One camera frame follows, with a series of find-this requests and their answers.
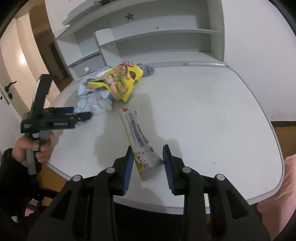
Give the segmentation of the black sleeve left forearm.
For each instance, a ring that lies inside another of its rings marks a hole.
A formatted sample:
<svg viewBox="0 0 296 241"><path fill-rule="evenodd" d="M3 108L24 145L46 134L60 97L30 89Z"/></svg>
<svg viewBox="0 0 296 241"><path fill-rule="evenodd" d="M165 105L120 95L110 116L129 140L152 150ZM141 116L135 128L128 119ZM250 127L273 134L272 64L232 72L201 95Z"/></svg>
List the black sleeve left forearm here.
<svg viewBox="0 0 296 241"><path fill-rule="evenodd" d="M15 160L12 148L1 158L1 240L27 240L43 211L24 216L25 209L37 193L39 182L27 167Z"/></svg>

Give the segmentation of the person's left hand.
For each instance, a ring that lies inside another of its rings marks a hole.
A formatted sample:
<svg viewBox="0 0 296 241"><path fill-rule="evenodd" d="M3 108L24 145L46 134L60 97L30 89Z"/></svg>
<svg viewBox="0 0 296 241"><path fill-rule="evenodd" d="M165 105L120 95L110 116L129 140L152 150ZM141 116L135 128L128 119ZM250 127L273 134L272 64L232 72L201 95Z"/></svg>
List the person's left hand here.
<svg viewBox="0 0 296 241"><path fill-rule="evenodd" d="M55 135L53 133L50 133L47 142L41 145L40 147L39 141L34 141L30 138L23 136L16 141L11 155L16 161L20 162L23 166L28 167L26 150L35 149L39 150L38 152L36 152L37 161L39 163L45 163L49 161L51 154L53 152L52 141L54 140L54 138Z"/></svg>

